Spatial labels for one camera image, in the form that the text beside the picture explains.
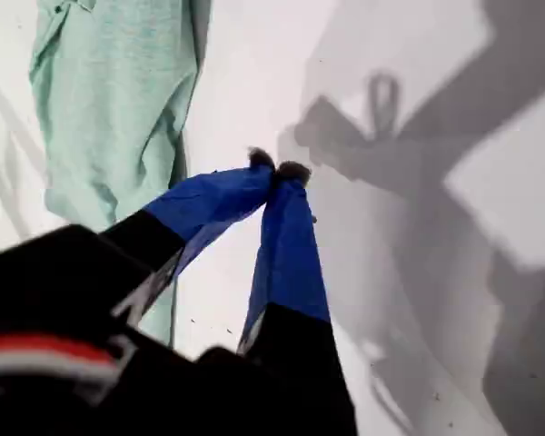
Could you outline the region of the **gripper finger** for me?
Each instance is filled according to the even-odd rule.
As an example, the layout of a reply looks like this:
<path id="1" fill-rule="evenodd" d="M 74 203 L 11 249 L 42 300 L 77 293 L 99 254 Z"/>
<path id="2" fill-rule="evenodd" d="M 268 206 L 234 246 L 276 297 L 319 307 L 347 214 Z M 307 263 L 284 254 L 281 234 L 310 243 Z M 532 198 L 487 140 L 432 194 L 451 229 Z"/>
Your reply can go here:
<path id="1" fill-rule="evenodd" d="M 151 270 L 117 302 L 112 314 L 136 325 L 201 251 L 265 203 L 275 171 L 272 157 L 253 148 L 246 167 L 187 178 L 102 232 Z"/>
<path id="2" fill-rule="evenodd" d="M 307 200 L 310 176 L 288 161 L 273 177 L 239 351 L 271 381 L 267 418 L 282 433 L 355 435 Z"/>

